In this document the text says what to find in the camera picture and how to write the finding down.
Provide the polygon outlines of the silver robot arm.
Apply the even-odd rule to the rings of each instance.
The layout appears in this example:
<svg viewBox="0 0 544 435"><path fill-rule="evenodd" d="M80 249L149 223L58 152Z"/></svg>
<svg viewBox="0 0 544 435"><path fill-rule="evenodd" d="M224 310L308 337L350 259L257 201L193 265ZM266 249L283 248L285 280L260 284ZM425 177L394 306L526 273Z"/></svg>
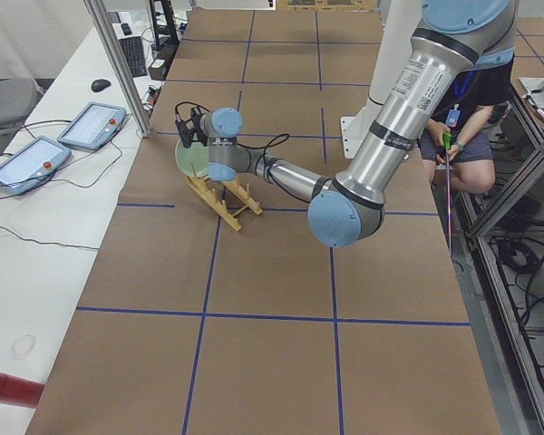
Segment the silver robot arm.
<svg viewBox="0 0 544 435"><path fill-rule="evenodd" d="M517 9L515 1L424 1L411 55L351 163L332 179L266 150L239 147L242 118L231 108L195 122L209 150L209 176L231 181L252 173L308 202L310 230L326 246L348 247L371 236L384 221L387 184L454 78L511 60Z"/></svg>

